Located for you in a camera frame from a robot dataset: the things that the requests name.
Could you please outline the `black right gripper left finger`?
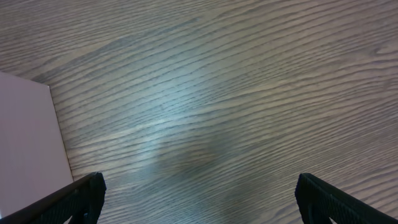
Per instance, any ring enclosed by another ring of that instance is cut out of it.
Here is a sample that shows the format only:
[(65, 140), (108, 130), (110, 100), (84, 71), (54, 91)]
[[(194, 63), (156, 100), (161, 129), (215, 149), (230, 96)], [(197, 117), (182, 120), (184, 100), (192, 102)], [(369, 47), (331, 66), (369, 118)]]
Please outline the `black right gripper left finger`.
[(105, 193), (106, 184), (102, 173), (90, 173), (2, 218), (1, 224), (97, 224)]

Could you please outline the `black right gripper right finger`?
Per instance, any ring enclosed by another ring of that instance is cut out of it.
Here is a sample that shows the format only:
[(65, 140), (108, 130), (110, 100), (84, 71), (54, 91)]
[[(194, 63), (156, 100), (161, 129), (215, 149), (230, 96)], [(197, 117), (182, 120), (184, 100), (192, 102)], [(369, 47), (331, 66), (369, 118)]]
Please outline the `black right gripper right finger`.
[(299, 175), (295, 198), (304, 224), (397, 224), (397, 219), (310, 173)]

